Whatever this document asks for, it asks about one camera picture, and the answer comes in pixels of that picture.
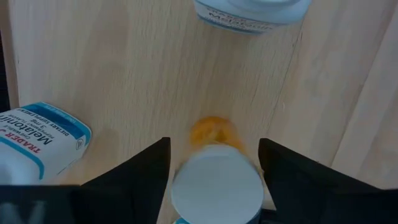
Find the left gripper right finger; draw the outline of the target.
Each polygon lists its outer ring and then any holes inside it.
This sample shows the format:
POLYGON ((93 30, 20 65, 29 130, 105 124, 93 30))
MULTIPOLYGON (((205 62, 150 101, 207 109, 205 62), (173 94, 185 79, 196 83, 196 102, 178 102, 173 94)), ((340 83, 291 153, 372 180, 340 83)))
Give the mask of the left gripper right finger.
POLYGON ((258 157, 284 223, 381 223, 379 189, 313 161, 270 139, 258 157))

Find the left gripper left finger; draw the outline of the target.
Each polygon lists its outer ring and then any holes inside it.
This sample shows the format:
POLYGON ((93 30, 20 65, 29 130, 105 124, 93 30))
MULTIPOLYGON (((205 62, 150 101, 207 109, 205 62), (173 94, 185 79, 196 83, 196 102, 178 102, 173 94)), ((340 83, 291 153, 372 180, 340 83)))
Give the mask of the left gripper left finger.
POLYGON ((79 189, 80 223, 156 223, 169 179, 170 138, 161 138, 79 189))

